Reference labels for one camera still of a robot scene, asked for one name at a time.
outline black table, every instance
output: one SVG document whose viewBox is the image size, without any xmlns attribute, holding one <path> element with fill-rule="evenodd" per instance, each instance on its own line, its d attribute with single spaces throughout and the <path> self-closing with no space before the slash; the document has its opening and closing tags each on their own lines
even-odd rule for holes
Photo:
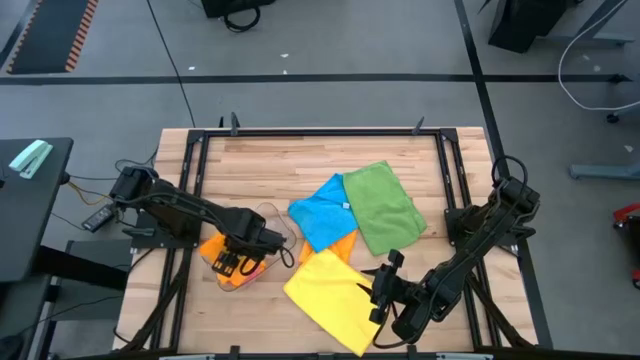
<svg viewBox="0 0 640 360">
<path fill-rule="evenodd" d="M 49 274 L 113 289 L 124 289 L 126 272 L 40 245 L 58 188 L 68 178 L 65 167 L 73 140 L 41 139 L 53 150 L 31 179 L 9 163 L 35 139 L 0 140 L 0 283 Z"/>
<path fill-rule="evenodd" d="M 124 290 L 125 271 L 41 245 L 73 140 L 41 139 L 53 150 L 34 174 L 23 179 L 9 163 L 35 139 L 0 140 L 0 338 L 21 335 L 19 359 L 26 359 L 45 301 L 55 302 L 52 276 Z"/>
</svg>

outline orange and black hazard tape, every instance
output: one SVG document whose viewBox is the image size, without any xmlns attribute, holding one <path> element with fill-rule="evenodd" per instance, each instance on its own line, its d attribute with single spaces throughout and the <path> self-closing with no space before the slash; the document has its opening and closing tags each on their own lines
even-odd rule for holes
<svg viewBox="0 0 640 360">
<path fill-rule="evenodd" d="M 13 64 L 18 57 L 18 53 L 20 52 L 20 47 L 24 42 L 24 39 L 29 34 L 29 28 L 33 23 L 33 19 L 38 14 L 38 9 L 44 0 L 38 0 L 36 4 L 33 14 L 29 19 L 29 22 L 25 26 L 25 29 L 22 33 L 22 37 L 18 44 L 16 45 L 15 55 L 7 65 L 7 72 L 11 74 L 13 70 Z M 89 27 L 91 26 L 91 20 L 93 20 L 93 16 L 96 13 L 96 9 L 98 7 L 98 0 L 87 0 L 87 7 L 84 10 L 84 14 L 82 15 L 82 19 L 80 20 L 80 25 L 78 26 L 78 32 L 76 33 L 76 37 L 73 40 L 73 44 L 71 45 L 71 50 L 69 51 L 69 56 L 67 57 L 67 62 L 65 64 L 64 69 L 67 72 L 73 71 L 78 65 L 78 59 L 80 58 L 80 53 L 82 52 L 82 47 L 84 46 L 84 42 L 87 40 L 87 34 L 89 33 Z"/>
<path fill-rule="evenodd" d="M 36 6 L 33 9 L 33 14 L 31 15 L 31 18 L 29 19 L 29 22 L 27 23 L 27 26 L 24 27 L 24 31 L 22 32 L 22 37 L 20 38 L 20 41 L 18 41 L 18 44 L 16 45 L 15 55 L 13 56 L 11 61 L 9 62 L 9 65 L 7 65 L 7 72 L 9 74 L 11 74 L 11 71 L 13 71 L 13 63 L 16 61 L 16 57 L 18 57 L 18 53 L 20 52 L 20 48 L 22 47 L 22 43 L 24 42 L 24 38 L 29 33 L 29 28 L 31 27 L 31 24 L 33 23 L 33 19 L 36 17 L 36 14 L 38 14 L 38 9 L 40 9 L 40 5 L 42 4 L 42 1 L 43 0 L 38 0 L 38 3 L 36 3 Z"/>
<path fill-rule="evenodd" d="M 82 15 L 82 20 L 80 21 L 80 26 L 76 33 L 76 38 L 73 40 L 73 45 L 71 45 L 67 64 L 64 67 L 68 72 L 73 71 L 78 64 L 78 58 L 80 57 L 80 52 L 82 52 L 82 46 L 84 46 L 84 42 L 87 40 L 91 20 L 93 19 L 93 15 L 96 13 L 97 7 L 98 0 L 88 0 L 87 8 L 84 10 L 84 15 Z"/>
</svg>

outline green cloth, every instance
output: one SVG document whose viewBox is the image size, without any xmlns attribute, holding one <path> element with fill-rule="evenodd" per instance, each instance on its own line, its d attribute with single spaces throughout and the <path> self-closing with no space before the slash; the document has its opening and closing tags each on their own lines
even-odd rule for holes
<svg viewBox="0 0 640 360">
<path fill-rule="evenodd" d="M 344 174 L 343 183 L 373 255 L 409 246 L 427 228 L 386 161 Z"/>
</svg>

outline light green object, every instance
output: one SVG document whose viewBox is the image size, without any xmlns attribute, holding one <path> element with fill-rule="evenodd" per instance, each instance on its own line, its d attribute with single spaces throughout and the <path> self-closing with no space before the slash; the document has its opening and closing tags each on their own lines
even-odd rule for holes
<svg viewBox="0 0 640 360">
<path fill-rule="evenodd" d="M 343 182 L 358 227 L 373 255 L 409 246 L 427 229 L 386 161 L 344 174 Z"/>
<path fill-rule="evenodd" d="M 43 140 L 36 140 L 22 150 L 9 164 L 9 168 L 20 172 L 20 177 L 31 179 L 47 158 L 53 146 Z"/>
</svg>

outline folded cloth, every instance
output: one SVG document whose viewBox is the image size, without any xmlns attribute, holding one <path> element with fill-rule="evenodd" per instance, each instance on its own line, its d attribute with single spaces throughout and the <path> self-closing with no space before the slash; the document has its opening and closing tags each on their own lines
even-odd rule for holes
<svg viewBox="0 0 640 360">
<path fill-rule="evenodd" d="M 371 288 L 371 281 L 327 249 L 301 265 L 284 292 L 326 332 L 362 356 L 380 325 L 369 321 L 375 305 L 358 284 Z"/>
<path fill-rule="evenodd" d="M 373 255 L 409 246 L 427 228 L 386 161 L 344 174 L 344 188 Z"/>
<path fill-rule="evenodd" d="M 326 249 L 358 227 L 340 174 L 333 175 L 310 198 L 289 205 L 289 216 L 315 252 Z"/>
<path fill-rule="evenodd" d="M 333 251 L 334 254 L 338 255 L 338 257 L 344 261 L 346 264 L 349 263 L 349 257 L 351 256 L 351 250 L 353 250 L 353 245 L 356 243 L 356 238 L 358 237 L 358 230 L 354 230 L 349 235 L 343 237 L 337 242 L 331 244 L 329 246 L 329 250 Z M 302 246 L 302 251 L 300 252 L 300 257 L 298 261 L 300 264 L 303 264 L 309 256 L 315 254 L 311 245 L 309 245 L 308 241 L 304 242 Z"/>
</svg>

